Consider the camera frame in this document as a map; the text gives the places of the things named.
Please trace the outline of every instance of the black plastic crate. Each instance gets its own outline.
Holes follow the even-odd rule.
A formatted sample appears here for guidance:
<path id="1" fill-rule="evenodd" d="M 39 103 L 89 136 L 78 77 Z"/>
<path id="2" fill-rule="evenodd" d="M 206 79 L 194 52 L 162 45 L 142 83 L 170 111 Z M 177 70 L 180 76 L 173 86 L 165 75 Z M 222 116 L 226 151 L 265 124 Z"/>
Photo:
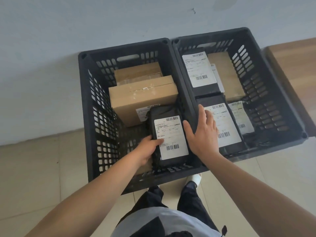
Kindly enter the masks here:
<path id="1" fill-rule="evenodd" d="M 190 49 L 203 47 L 206 54 L 227 51 L 246 93 L 245 111 L 255 127 L 252 134 L 243 135 L 247 150 L 227 158 L 248 159 L 301 144 L 307 139 L 304 125 L 286 93 L 276 80 L 248 28 L 178 37 L 172 40 L 195 115 L 197 103 L 182 55 Z"/>
<path id="2" fill-rule="evenodd" d="M 85 51 L 78 55 L 78 61 L 89 181 L 132 151 L 149 134 L 145 123 L 125 127 L 112 110 L 108 88 L 116 85 L 115 69 L 159 62 L 162 74 L 172 75 L 177 85 L 176 106 L 183 118 L 195 123 L 194 108 L 169 39 Z M 206 171 L 197 157 L 190 154 L 192 161 L 186 165 L 134 176 L 123 194 Z"/>

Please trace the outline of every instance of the person's left arm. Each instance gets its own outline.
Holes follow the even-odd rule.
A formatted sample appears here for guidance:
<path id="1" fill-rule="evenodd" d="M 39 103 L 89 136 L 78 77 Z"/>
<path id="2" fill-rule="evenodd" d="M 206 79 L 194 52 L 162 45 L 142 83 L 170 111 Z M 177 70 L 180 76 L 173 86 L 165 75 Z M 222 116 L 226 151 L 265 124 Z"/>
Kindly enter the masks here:
<path id="1" fill-rule="evenodd" d="M 58 204 L 25 237 L 88 237 L 101 224 L 137 169 L 163 139 L 144 138 L 99 177 Z"/>

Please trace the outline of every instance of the wooden table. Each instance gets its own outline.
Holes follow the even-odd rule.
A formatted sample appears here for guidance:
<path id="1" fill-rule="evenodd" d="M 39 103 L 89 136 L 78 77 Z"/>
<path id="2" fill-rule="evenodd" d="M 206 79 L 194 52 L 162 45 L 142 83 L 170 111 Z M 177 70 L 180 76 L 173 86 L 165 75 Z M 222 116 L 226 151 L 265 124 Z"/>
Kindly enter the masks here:
<path id="1" fill-rule="evenodd" d="M 316 38 L 269 46 L 264 53 L 306 132 L 316 136 Z"/>

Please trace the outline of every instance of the floor tile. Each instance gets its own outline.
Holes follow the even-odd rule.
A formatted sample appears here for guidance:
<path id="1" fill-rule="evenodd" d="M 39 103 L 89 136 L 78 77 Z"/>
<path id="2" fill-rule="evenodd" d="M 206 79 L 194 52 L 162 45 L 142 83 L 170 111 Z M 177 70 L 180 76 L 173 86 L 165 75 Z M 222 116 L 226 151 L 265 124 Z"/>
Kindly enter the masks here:
<path id="1" fill-rule="evenodd" d="M 0 219 L 60 202 L 58 137 L 0 147 Z"/>
<path id="2" fill-rule="evenodd" d="M 104 221 L 91 237 L 108 237 L 112 234 L 120 219 L 135 205 L 133 193 L 121 195 Z"/>
<path id="3" fill-rule="evenodd" d="M 162 198 L 162 203 L 164 205 L 166 205 L 169 208 L 174 209 L 174 210 L 177 209 L 181 190 L 184 187 L 185 181 L 186 181 L 186 178 L 182 178 L 182 179 L 178 179 L 178 180 L 171 181 L 171 182 L 164 183 L 164 184 L 160 185 L 160 188 L 164 192 L 164 196 Z M 145 191 L 147 191 L 147 189 L 134 192 L 135 201 L 137 201 Z M 206 208 L 207 212 L 209 213 L 202 185 L 198 186 L 197 194 L 200 197 L 200 199 L 202 200 L 202 203 L 203 203 L 204 207 Z"/>
<path id="4" fill-rule="evenodd" d="M 316 139 L 257 157 L 268 185 L 316 215 Z"/>
<path id="5" fill-rule="evenodd" d="M 52 209 L 53 207 L 48 207 L 42 210 L 1 220 L 0 235 L 5 237 L 23 237 Z"/>
<path id="6" fill-rule="evenodd" d="M 61 134 L 60 191 L 61 200 L 88 183 L 84 131 Z"/>
<path id="7" fill-rule="evenodd" d="M 255 158 L 239 161 L 236 165 L 256 178 L 264 180 Z M 201 182 L 210 216 L 219 230 L 226 225 L 228 237 L 258 236 L 210 171 L 202 173 Z"/>

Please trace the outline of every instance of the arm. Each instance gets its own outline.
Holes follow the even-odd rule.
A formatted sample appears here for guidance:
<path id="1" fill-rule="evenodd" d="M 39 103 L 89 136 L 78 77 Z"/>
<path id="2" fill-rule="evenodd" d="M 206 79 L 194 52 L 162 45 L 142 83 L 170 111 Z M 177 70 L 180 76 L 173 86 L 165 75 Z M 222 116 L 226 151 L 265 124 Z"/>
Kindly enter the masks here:
<path id="1" fill-rule="evenodd" d="M 144 165 L 163 139 L 144 138 L 99 177 L 58 204 L 26 237 L 87 237 L 92 235 L 124 191 L 137 169 Z"/>
<path id="2" fill-rule="evenodd" d="M 214 174 L 243 216 L 261 237 L 313 236 L 316 217 L 224 158 L 218 150 L 215 120 L 199 105 L 198 127 L 184 130 L 190 149 Z"/>

